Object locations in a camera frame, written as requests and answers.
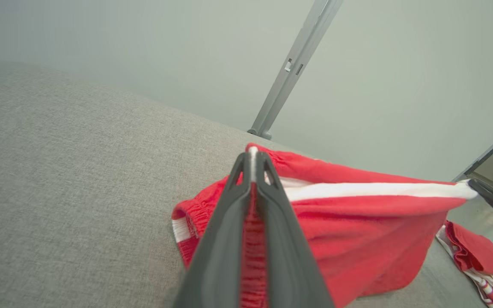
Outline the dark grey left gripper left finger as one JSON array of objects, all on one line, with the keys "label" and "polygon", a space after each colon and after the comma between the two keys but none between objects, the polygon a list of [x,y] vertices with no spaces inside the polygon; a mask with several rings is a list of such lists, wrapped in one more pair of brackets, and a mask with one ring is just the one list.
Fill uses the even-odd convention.
[{"label": "dark grey left gripper left finger", "polygon": [[240,307],[243,228],[252,190],[250,167],[249,154],[239,154],[176,295],[175,308]]}]

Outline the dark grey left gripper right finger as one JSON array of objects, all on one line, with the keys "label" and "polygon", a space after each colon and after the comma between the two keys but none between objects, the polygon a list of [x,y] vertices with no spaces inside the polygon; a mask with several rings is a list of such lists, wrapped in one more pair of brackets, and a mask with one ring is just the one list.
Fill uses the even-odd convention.
[{"label": "dark grey left gripper right finger", "polygon": [[268,153],[255,154],[270,308],[332,308],[333,299]]}]

